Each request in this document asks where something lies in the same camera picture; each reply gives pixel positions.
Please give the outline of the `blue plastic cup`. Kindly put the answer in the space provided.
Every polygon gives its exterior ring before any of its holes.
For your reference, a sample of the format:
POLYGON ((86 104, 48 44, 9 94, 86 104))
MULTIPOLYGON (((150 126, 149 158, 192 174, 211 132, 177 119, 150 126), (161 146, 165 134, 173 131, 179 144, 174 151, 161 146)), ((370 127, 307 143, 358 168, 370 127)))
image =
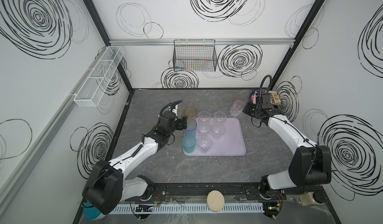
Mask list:
POLYGON ((184 136, 195 137, 197 122, 194 119, 187 119, 187 128, 184 130, 184 136))

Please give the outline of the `yellow plastic cup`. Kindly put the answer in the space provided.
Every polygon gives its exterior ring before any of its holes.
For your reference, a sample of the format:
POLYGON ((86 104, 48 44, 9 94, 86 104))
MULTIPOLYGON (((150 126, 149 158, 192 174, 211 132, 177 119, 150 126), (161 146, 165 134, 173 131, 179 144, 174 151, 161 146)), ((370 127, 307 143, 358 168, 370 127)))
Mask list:
POLYGON ((188 106, 184 109, 183 114, 188 119, 196 119, 197 117, 197 109, 193 106, 188 106))

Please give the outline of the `teal plastic cup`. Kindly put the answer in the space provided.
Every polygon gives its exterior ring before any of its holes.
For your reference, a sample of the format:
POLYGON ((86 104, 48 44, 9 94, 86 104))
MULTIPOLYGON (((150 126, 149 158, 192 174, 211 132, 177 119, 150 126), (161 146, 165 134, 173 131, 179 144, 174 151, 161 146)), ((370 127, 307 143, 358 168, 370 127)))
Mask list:
POLYGON ((193 153, 196 145, 196 138, 192 135, 186 135, 182 139, 182 145, 185 153, 193 153))

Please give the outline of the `clear faceted glass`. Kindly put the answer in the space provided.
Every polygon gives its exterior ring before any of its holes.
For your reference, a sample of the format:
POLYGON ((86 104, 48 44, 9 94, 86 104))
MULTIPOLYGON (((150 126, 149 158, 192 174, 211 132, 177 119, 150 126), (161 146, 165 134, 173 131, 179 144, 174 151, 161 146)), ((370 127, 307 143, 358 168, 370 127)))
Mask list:
POLYGON ((199 122, 197 129, 200 135, 208 135, 211 132, 211 125, 208 122, 199 122))

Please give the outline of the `lilac plastic tray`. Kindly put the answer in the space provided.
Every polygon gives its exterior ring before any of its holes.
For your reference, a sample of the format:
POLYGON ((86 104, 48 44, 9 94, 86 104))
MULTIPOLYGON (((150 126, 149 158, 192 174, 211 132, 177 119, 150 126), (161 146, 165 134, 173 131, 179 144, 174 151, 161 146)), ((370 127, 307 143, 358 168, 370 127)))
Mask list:
POLYGON ((223 123, 225 132, 222 135, 218 135, 214 139, 214 133, 211 131, 207 135, 202 135, 199 131, 196 131, 196 145, 193 152, 187 153, 185 149, 183 153, 186 156, 244 156, 246 154, 245 142, 242 135, 240 122, 236 118, 228 118, 223 123), (201 139, 211 140, 208 142, 208 149, 205 151, 199 146, 201 139))

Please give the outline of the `clear glass back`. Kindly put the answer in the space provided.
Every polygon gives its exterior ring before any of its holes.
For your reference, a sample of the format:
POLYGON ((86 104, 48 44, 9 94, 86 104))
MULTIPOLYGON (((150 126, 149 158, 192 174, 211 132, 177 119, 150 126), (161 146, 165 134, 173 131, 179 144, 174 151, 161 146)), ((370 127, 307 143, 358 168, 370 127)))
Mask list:
POLYGON ((211 128, 212 131, 212 137, 214 140, 219 140, 223 137, 225 133, 225 127, 221 123, 216 123, 211 128))

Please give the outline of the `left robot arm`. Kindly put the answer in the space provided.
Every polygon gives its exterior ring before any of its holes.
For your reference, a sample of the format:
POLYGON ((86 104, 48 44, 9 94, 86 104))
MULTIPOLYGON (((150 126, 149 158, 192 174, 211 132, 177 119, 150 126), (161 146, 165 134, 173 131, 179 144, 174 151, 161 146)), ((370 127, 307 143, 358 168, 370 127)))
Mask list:
POLYGON ((133 148, 110 161, 100 160, 95 164, 82 192, 85 219, 100 220, 126 199, 150 199, 152 181, 143 175, 134 179, 127 179, 127 176, 139 164, 168 145, 175 131, 187 128, 187 118, 179 118, 175 111, 180 103, 178 100, 164 106, 158 115, 157 124, 143 134, 141 141, 133 148))

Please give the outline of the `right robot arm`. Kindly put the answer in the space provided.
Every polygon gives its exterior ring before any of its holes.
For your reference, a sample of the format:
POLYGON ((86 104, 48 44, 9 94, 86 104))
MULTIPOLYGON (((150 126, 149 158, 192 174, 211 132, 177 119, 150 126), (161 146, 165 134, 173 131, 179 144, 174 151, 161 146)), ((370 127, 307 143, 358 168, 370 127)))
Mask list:
POLYGON ((331 182, 332 159, 329 148, 318 145, 299 131, 284 113, 272 104, 269 92, 259 91, 251 94, 243 113, 274 130, 293 154, 286 171, 261 178, 259 192, 262 198, 270 200, 278 191, 284 189, 331 182))

